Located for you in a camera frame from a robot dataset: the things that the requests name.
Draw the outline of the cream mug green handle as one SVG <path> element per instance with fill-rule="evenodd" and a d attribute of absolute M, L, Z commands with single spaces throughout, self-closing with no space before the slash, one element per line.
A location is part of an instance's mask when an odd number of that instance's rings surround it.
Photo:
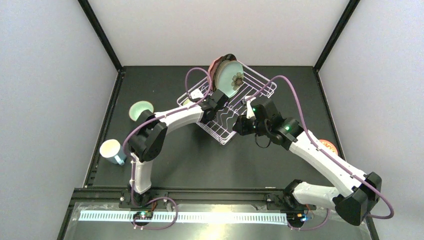
<path fill-rule="evenodd" d="M 191 105 L 194 105 L 198 100 L 200 100 L 201 98 L 192 98 L 192 99 L 189 99 L 189 98 L 187 98 L 183 103 L 182 103 L 182 105 L 183 106 L 186 106 L 186 105 L 189 105 L 189 106 L 191 106 Z"/>

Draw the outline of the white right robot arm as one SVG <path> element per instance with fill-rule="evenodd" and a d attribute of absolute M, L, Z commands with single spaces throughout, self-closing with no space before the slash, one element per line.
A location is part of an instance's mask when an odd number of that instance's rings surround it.
<path fill-rule="evenodd" d="M 242 100 L 246 114 L 238 116 L 233 131 L 241 136 L 266 136 L 270 142 L 301 157 L 319 171 L 332 186 L 295 179 L 283 191 L 283 202 L 294 209 L 305 205 L 325 207 L 347 223 L 359 226 L 380 200 L 382 178 L 348 164 L 321 143 L 311 131 L 292 118 L 283 118 L 274 102 L 266 97 Z"/>

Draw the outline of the white wire dish rack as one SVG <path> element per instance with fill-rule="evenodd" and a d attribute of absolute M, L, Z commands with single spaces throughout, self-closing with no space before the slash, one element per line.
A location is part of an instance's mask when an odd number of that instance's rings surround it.
<path fill-rule="evenodd" d="M 258 93 L 257 97 L 266 96 L 270 98 L 275 90 L 277 84 L 270 81 L 267 77 L 261 75 L 252 68 L 241 63 L 244 71 L 243 84 L 237 91 L 236 95 L 229 98 L 224 109 L 219 110 L 214 120 L 203 124 L 198 122 L 197 125 L 217 140 L 221 145 L 225 145 L 236 134 L 232 130 L 234 123 L 239 115 L 247 113 L 247 107 L 242 101 L 246 96 L 252 96 Z"/>

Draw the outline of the pink polka dot plate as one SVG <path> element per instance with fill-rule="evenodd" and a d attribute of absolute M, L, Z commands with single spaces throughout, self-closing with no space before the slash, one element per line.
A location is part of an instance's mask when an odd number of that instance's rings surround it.
<path fill-rule="evenodd" d="M 221 62 L 222 57 L 218 57 L 217 59 L 215 59 L 211 65 L 208 68 L 208 73 L 211 79 L 211 83 L 212 83 L 212 91 L 214 92 L 216 90 L 216 85 L 215 85 L 215 73 L 216 70 Z"/>

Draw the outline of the dark striped plate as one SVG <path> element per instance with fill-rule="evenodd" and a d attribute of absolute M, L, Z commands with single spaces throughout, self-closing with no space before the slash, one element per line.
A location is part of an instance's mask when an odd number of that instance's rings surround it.
<path fill-rule="evenodd" d="M 221 58 L 221 61 L 220 61 L 220 64 L 219 64 L 219 66 L 217 67 L 217 69 L 216 69 L 216 72 L 215 72 L 215 75 L 214 75 L 214 82 L 215 82 L 215 86 L 216 86 L 216 79 L 217 79 L 217 76 L 218 76 L 218 68 L 220 67 L 220 65 L 223 63 L 223 62 L 225 62 L 225 61 L 236 61 L 237 60 L 237 58 L 236 58 L 236 56 L 234 55 L 234 54 L 232 54 L 232 53 L 228 53 L 228 54 L 225 54 L 225 55 L 223 55 L 223 56 L 221 56 L 222 58 Z"/>

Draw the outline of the white mug blue handle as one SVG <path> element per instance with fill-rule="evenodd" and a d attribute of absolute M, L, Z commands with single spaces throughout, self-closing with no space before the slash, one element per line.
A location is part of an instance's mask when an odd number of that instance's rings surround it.
<path fill-rule="evenodd" d="M 99 148 L 100 155 L 113 164 L 123 166 L 126 162 L 126 154 L 122 145 L 116 139 L 104 141 Z"/>

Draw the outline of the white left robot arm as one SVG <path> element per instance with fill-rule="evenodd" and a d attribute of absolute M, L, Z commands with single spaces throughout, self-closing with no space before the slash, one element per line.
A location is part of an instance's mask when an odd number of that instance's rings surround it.
<path fill-rule="evenodd" d="M 189 100 L 168 111 L 143 111 L 138 119 L 140 125 L 123 143 L 124 152 L 131 163 L 131 195 L 142 196 L 151 188 L 153 160 L 160 154 L 167 134 L 189 124 L 211 122 L 225 108 L 229 99 L 221 90 L 216 90 L 212 95 Z"/>

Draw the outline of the green flower plate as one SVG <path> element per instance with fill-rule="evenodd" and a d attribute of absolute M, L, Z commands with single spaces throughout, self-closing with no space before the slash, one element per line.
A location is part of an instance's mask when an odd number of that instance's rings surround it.
<path fill-rule="evenodd" d="M 244 83 L 242 64 L 237 60 L 224 60 L 217 68 L 214 83 L 228 98 L 234 97 Z"/>

